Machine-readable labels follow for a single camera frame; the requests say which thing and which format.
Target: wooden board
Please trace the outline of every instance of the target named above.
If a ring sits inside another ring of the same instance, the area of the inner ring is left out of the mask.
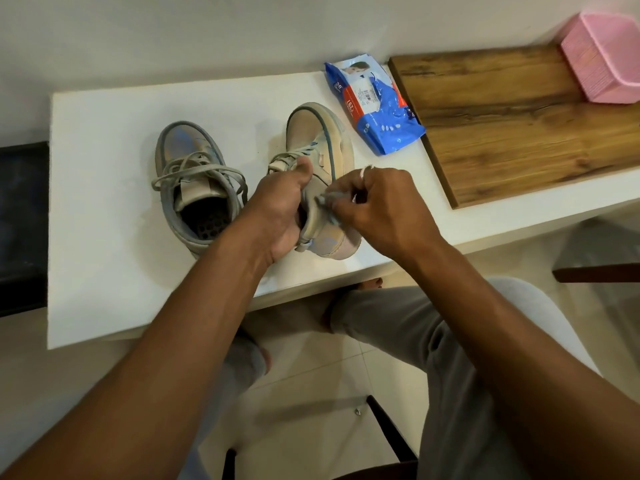
[[[588,103],[556,46],[400,55],[389,67],[454,209],[640,165],[640,103]]]

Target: silver ring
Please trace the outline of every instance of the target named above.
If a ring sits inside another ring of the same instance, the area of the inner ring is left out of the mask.
[[[360,179],[364,182],[364,170],[366,170],[367,168],[375,168],[375,165],[367,165],[362,167],[362,170],[360,170]]]

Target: pink plastic basket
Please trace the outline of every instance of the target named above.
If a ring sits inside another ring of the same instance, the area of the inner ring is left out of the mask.
[[[590,101],[640,101],[640,27],[635,19],[581,13],[561,46]]]

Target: white label on package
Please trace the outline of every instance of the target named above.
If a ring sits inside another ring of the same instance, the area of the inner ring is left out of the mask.
[[[380,110],[380,99],[368,77],[361,77],[351,83],[353,93],[356,95],[363,114]]]

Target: white table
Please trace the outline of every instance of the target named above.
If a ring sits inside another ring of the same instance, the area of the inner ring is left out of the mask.
[[[193,264],[153,192],[158,134],[191,120],[216,140],[250,193],[284,150],[289,113],[325,104],[351,127],[322,72],[58,93],[51,124],[49,347],[148,324]],[[597,215],[640,198],[640,168],[452,210],[416,142],[376,157],[354,130],[356,167],[411,172],[444,237],[471,252]],[[395,270],[363,242],[345,261],[292,252],[262,279],[252,308],[274,305]]]

